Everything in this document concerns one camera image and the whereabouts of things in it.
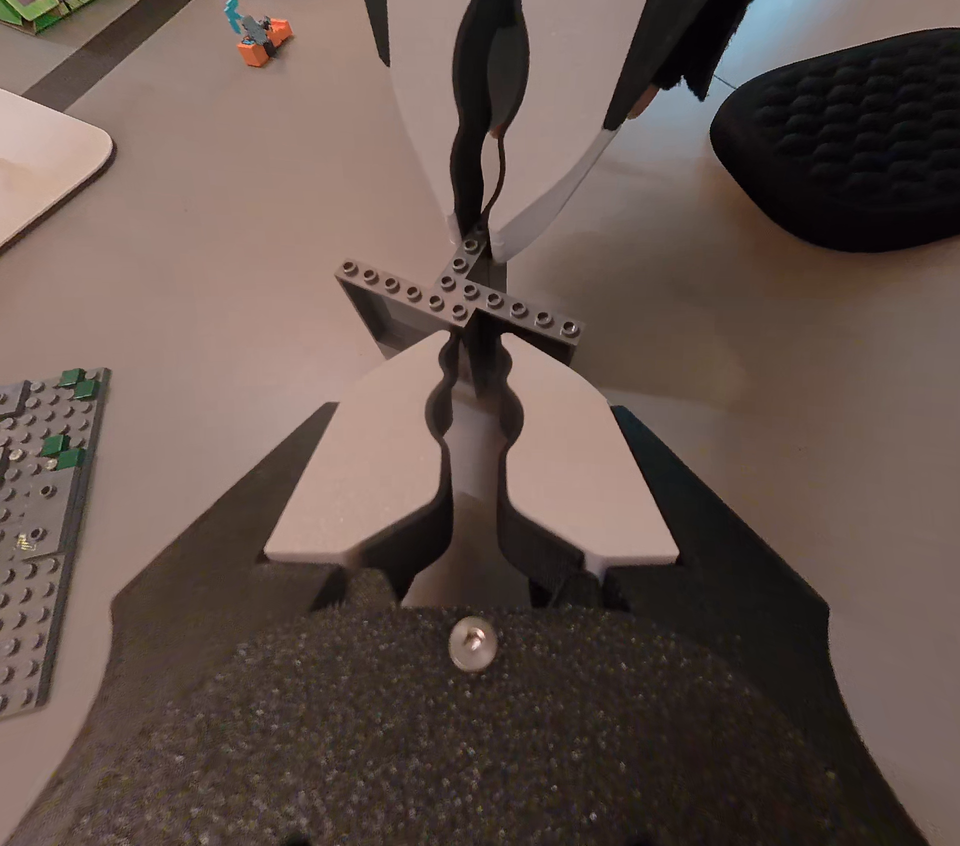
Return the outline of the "orange toy minifigure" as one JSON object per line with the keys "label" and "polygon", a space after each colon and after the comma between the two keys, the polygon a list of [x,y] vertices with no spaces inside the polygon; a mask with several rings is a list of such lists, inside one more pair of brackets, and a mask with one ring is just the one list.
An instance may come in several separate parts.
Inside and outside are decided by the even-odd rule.
{"label": "orange toy minifigure", "polygon": [[286,20],[270,16],[258,20],[249,14],[242,14],[238,0],[227,0],[223,14],[234,35],[239,37],[237,51],[250,68],[267,66],[280,48],[294,36]]}

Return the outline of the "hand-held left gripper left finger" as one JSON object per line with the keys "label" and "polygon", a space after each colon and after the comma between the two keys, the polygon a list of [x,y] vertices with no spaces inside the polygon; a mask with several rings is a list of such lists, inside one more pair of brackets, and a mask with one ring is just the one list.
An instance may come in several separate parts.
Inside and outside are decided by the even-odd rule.
{"label": "hand-held left gripper left finger", "polygon": [[276,563],[431,564],[450,543],[404,533],[452,497],[446,434],[458,339],[433,332],[336,406],[263,552]]}

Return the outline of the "grey brick wall assembly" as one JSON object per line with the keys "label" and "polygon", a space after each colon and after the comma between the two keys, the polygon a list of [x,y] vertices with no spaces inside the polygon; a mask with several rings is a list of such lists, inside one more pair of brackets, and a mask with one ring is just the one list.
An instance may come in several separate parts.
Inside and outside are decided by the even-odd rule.
{"label": "grey brick wall assembly", "polygon": [[502,334],[519,335],[567,367],[583,334],[580,321],[507,292],[507,267],[495,262],[482,225],[467,233],[431,284],[353,259],[335,276],[386,359],[449,331],[465,351],[466,375],[480,394],[494,380]]}

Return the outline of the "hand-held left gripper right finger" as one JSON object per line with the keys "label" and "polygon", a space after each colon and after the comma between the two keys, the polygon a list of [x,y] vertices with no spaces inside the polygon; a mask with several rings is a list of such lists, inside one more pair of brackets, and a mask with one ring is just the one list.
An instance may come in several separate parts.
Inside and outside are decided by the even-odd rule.
{"label": "hand-held left gripper right finger", "polygon": [[500,348],[505,558],[528,578],[675,564],[678,545],[606,397],[519,335]]}

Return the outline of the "grey desk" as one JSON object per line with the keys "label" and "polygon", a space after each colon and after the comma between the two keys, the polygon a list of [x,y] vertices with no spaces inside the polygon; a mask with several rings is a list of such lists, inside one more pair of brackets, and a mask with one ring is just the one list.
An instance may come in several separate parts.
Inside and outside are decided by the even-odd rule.
{"label": "grey desk", "polygon": [[[2,841],[77,736],[114,597],[381,359],[334,280],[432,280],[451,243],[363,0],[247,67],[192,0],[68,109],[112,166],[2,255],[2,381],[112,369],[52,696],[2,722]],[[585,321],[575,368],[827,600],[837,678],[933,844],[958,844],[958,240],[860,255],[771,223],[709,139],[733,87],[926,28],[958,0],[755,0],[698,103],[656,99],[509,287]]]}

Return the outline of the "white book stand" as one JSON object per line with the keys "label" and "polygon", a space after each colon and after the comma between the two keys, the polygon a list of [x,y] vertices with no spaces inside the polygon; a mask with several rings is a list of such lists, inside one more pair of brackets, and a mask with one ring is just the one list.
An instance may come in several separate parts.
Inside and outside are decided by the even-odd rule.
{"label": "white book stand", "polygon": [[95,181],[112,163],[104,130],[1,91],[1,250]]}

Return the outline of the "grey brick baseplate build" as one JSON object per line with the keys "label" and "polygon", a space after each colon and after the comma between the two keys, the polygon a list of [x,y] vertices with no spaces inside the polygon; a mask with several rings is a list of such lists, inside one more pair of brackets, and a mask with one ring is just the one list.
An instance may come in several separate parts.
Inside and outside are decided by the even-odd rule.
{"label": "grey brick baseplate build", "polygon": [[1,389],[1,718],[46,704],[110,369]]}

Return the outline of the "person's right hand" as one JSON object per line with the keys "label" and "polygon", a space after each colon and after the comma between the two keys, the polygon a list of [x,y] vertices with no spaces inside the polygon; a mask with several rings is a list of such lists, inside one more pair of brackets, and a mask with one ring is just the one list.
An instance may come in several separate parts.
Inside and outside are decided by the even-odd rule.
{"label": "person's right hand", "polygon": [[656,95],[680,83],[685,83],[702,103],[709,93],[715,70],[752,1],[707,0],[635,102],[627,119],[638,118]]}

